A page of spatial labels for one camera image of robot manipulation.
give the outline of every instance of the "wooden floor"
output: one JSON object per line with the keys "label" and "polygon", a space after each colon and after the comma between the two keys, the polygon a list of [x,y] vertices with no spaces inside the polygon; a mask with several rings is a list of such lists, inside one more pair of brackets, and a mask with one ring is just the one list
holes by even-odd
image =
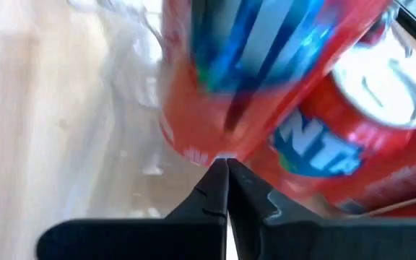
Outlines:
{"label": "wooden floor", "polygon": [[64,0],[0,0],[0,260],[34,259],[73,217],[163,217],[204,173],[166,146],[157,109],[124,84],[136,74],[104,83],[125,66],[108,55],[124,26]]}

